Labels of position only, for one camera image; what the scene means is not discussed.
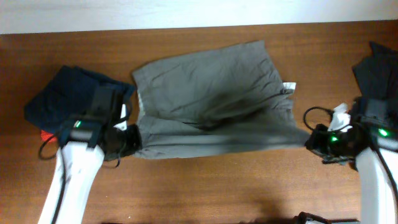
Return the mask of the folded navy blue garment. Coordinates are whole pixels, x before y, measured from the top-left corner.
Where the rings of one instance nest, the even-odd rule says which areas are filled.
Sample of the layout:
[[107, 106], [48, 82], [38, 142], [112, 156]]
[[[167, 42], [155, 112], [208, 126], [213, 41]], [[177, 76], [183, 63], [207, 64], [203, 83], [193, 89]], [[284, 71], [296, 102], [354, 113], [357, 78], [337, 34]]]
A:
[[48, 133], [58, 131], [72, 114], [88, 109], [99, 86], [116, 89], [129, 99], [135, 86], [81, 67], [62, 66], [43, 90], [24, 106], [24, 119]]

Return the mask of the folded red garment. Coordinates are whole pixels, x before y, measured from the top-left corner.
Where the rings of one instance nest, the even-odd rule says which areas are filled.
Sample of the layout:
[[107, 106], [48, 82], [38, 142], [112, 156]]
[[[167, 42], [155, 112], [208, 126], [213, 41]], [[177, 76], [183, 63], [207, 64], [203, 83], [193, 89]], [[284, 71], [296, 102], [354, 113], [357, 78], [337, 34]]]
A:
[[40, 131], [40, 137], [43, 142], [56, 142], [57, 137], [53, 133], [46, 132], [44, 130]]

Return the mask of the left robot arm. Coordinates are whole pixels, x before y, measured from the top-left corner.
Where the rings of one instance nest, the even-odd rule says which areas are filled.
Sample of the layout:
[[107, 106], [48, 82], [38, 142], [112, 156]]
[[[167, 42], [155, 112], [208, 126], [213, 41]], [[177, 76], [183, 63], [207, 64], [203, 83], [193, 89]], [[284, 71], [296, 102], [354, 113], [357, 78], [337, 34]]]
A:
[[116, 89], [99, 87], [90, 107], [55, 133], [56, 165], [39, 223], [81, 223], [91, 186], [105, 161], [141, 150], [138, 127], [128, 125], [129, 107]]

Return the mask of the dark teal garment pile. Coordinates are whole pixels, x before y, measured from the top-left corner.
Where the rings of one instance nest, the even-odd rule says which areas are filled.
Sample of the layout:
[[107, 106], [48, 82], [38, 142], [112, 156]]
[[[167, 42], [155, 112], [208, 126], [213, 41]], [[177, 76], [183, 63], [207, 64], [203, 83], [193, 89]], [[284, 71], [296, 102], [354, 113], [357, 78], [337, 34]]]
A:
[[376, 42], [370, 42], [372, 54], [353, 67], [353, 73], [362, 95], [385, 100], [397, 110], [397, 51]]

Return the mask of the grey shorts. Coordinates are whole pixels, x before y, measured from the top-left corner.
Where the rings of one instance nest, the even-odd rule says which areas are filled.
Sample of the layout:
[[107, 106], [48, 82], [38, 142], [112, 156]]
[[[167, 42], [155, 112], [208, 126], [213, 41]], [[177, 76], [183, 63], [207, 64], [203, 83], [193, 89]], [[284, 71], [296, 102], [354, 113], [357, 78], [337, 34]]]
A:
[[308, 139], [261, 40], [165, 58], [135, 70], [142, 159], [301, 147]]

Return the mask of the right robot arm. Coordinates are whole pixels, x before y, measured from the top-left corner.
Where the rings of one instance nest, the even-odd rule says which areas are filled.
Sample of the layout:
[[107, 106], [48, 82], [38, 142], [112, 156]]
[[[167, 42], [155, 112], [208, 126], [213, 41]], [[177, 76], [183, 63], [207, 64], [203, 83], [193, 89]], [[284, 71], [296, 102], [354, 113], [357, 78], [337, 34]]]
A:
[[397, 129], [386, 101], [358, 97], [326, 112], [305, 147], [323, 164], [351, 164], [361, 183], [360, 223], [397, 223]]

